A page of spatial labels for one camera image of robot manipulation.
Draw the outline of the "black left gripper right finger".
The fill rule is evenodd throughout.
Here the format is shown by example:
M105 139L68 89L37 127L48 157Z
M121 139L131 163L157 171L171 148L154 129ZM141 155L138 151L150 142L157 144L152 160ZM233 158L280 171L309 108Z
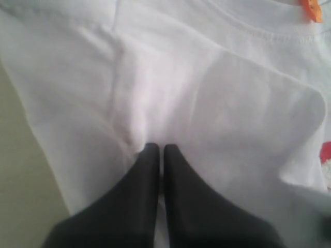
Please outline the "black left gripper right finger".
M176 145L163 154L170 247L284 247L266 221L214 191Z

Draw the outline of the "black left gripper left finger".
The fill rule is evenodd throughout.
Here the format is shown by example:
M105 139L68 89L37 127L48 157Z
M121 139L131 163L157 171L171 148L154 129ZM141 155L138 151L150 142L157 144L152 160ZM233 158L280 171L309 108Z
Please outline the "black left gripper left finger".
M128 173L103 197L58 223L43 247L153 247L160 153L147 144Z

